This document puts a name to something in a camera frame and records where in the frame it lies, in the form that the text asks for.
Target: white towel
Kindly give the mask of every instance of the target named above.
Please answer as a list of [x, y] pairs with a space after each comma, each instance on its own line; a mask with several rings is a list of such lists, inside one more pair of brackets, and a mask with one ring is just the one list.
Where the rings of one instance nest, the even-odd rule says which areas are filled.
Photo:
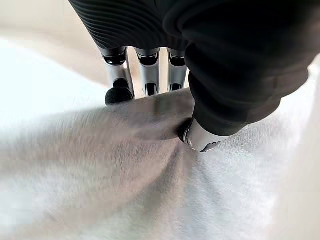
[[209, 153], [176, 136], [188, 89], [106, 89], [0, 41], [0, 240], [259, 240], [315, 94], [307, 84]]

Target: white surface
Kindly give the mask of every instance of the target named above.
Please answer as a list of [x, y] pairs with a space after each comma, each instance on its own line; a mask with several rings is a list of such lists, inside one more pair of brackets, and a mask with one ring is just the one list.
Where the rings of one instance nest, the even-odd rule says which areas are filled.
[[[3, 27], [3, 39], [33, 49], [87, 79], [102, 84], [105, 82], [106, 74], [99, 52], [68, 1], [3, 0], [0, 2], [0, 25]], [[139, 69], [136, 62], [132, 64], [132, 75], [137, 79]], [[315, 101], [317, 107], [298, 154], [279, 190], [281, 198], [272, 217], [270, 239], [320, 239], [319, 85]]]
[[0, 52], [0, 239], [265, 238], [317, 72], [203, 154], [175, 134], [188, 89], [106, 108], [103, 87], [14, 44]]

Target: black rubber fingertip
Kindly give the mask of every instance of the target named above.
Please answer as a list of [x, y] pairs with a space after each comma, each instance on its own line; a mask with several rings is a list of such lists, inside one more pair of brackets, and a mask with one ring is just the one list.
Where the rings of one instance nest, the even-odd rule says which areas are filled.
[[134, 99], [134, 96], [125, 87], [111, 88], [105, 95], [105, 104], [120, 104], [123, 102], [128, 102]]
[[184, 134], [187, 128], [189, 127], [191, 120], [191, 118], [186, 119], [176, 130], [177, 135], [182, 142], [184, 142]]

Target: wrinkled fabric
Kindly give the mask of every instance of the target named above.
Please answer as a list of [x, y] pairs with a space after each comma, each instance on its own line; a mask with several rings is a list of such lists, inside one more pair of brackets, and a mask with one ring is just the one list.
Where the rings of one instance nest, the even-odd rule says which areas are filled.
[[102, 86], [0, 46], [1, 240], [265, 238], [317, 70], [275, 113], [197, 153], [177, 137], [189, 89], [105, 107]]

